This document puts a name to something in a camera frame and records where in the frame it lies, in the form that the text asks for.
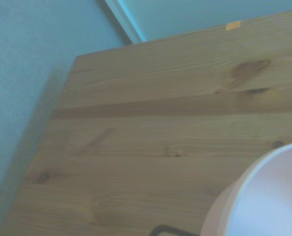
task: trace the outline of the wooden tabletop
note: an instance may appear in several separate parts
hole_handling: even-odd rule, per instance
[[[292,143],[292,12],[77,57],[4,236],[199,233]]]

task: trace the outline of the white trim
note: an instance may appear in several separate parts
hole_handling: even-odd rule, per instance
[[[124,29],[132,43],[145,42],[146,39],[134,21],[132,15],[122,0],[105,0],[117,21]]]

